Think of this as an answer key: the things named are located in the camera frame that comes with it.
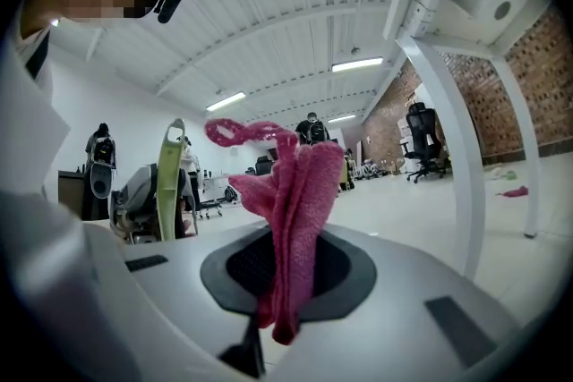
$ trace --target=backpack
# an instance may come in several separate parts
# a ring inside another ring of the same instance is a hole
[[[96,139],[91,150],[91,157],[94,163],[104,163],[115,167],[115,145],[109,137]]]
[[[317,121],[312,123],[308,129],[308,135],[306,136],[306,141],[310,144],[316,142],[323,142],[327,139],[326,128],[322,121]]]
[[[233,202],[234,200],[238,200],[239,195],[230,185],[225,188],[225,200],[227,202]]]

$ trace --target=pink cloth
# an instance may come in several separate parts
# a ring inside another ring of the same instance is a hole
[[[527,196],[529,189],[526,186],[520,186],[516,190],[499,192],[496,196],[505,196],[506,198],[518,198],[519,196]]]
[[[297,147],[294,132],[270,122],[243,126],[224,118],[208,121],[205,132],[222,147],[277,141],[270,174],[234,175],[229,183],[241,192],[244,207],[271,228],[277,271],[259,299],[259,325],[275,323],[275,341],[290,344],[298,332],[297,312],[312,297],[316,239],[337,197],[344,152],[334,142]]]

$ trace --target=white desk leg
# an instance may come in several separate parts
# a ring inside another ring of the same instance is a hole
[[[483,167],[475,129],[442,57],[433,47],[403,30],[397,42],[427,88],[448,141],[456,193],[456,269],[463,276],[474,279],[482,252],[485,222]]]
[[[523,97],[519,83],[511,71],[508,62],[503,57],[491,59],[495,71],[498,73],[506,92],[509,102],[513,105],[516,113],[517,124],[521,131],[521,139],[526,152],[527,187],[529,195],[527,201],[527,217],[525,236],[534,238],[537,235],[539,218],[539,149],[535,137],[534,123],[531,120],[526,99]]]

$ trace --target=black office chair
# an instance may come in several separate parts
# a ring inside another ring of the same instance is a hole
[[[257,175],[270,174],[273,161],[268,157],[258,157],[257,164],[254,165],[254,170]]]
[[[436,137],[436,111],[418,102],[408,108],[406,121],[412,132],[414,151],[407,151],[404,156],[420,161],[420,170],[412,172],[406,179],[410,181],[413,176],[414,183],[418,183],[418,178],[431,173],[443,178],[446,169],[436,163],[441,152],[441,142]]]

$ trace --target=fluorescent light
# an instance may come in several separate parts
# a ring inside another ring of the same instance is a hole
[[[347,71],[350,69],[357,69],[358,67],[368,67],[370,65],[380,65],[382,64],[381,57],[375,57],[373,59],[363,59],[362,61],[353,61],[352,63],[344,64],[334,64],[332,66],[333,72]]]
[[[329,120],[329,123],[335,123],[337,121],[342,121],[342,120],[349,120],[350,118],[354,118],[354,117],[356,117],[356,115],[341,116],[340,118],[335,118],[334,120]]]
[[[217,102],[217,104],[213,104],[212,106],[208,106],[207,111],[212,112],[213,110],[217,110],[218,108],[221,108],[222,106],[227,106],[229,104],[232,104],[236,100],[239,100],[239,99],[242,99],[245,97],[246,97],[246,95],[243,92],[236,93],[234,96],[231,96],[230,98],[223,99],[220,102]]]

